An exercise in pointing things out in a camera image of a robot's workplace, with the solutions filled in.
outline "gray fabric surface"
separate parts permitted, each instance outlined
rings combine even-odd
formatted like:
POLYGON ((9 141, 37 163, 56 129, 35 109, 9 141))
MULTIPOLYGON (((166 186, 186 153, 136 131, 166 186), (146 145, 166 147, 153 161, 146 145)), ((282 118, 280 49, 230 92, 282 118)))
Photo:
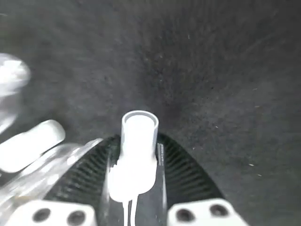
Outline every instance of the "gray fabric surface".
POLYGON ((0 52, 32 70, 0 139, 55 119, 85 143, 149 110, 248 222, 300 225, 300 12, 298 0, 0 0, 0 52))

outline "ridged rubber pad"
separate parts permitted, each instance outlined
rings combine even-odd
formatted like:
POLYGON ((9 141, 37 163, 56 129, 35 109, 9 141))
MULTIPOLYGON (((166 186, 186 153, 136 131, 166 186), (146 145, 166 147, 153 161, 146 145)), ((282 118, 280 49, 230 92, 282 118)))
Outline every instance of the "ridged rubber pad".
MULTIPOLYGON (((222 198, 222 194, 206 172, 174 140, 158 135, 164 146, 167 207, 181 202, 222 198)), ((108 166, 120 154, 120 136, 105 139, 77 161, 53 186, 45 199, 92 205, 100 212, 108 166)))
POLYGON ((176 203, 223 198, 203 168, 174 140, 160 134, 164 145, 167 207, 176 203))

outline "white tube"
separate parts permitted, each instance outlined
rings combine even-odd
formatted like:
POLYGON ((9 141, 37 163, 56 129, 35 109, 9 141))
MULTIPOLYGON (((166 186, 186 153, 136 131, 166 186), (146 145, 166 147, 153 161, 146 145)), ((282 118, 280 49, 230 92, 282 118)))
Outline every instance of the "white tube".
POLYGON ((131 111, 122 117, 121 158, 140 160, 154 156, 158 135, 158 118, 146 111, 131 111))

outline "white plastic piece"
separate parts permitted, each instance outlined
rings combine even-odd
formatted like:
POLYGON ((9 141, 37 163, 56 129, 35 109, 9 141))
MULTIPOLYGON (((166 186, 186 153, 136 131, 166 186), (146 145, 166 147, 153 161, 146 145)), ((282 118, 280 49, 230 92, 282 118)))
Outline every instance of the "white plastic piece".
POLYGON ((130 223, 135 226, 138 196, 151 190, 156 181, 158 126, 158 118, 150 112, 131 111, 122 117, 121 152, 109 172, 108 189, 114 201, 122 202, 125 226, 129 201, 133 200, 130 223))
POLYGON ((77 203, 34 200, 20 206, 5 226, 97 226, 95 211, 90 205, 77 203), (35 214, 41 209, 49 209, 48 217, 40 222, 34 221, 35 214), (68 223, 69 216, 80 211, 84 214, 81 224, 68 223))
POLYGON ((65 131, 57 121, 42 122, 0 144, 0 169, 18 172, 64 139, 65 131))
POLYGON ((122 117, 121 158, 149 160, 155 154, 158 118, 146 111, 131 111, 122 117))
POLYGON ((189 226, 248 226, 232 205, 224 199, 180 203, 172 206, 167 214, 167 226, 188 224, 189 226))

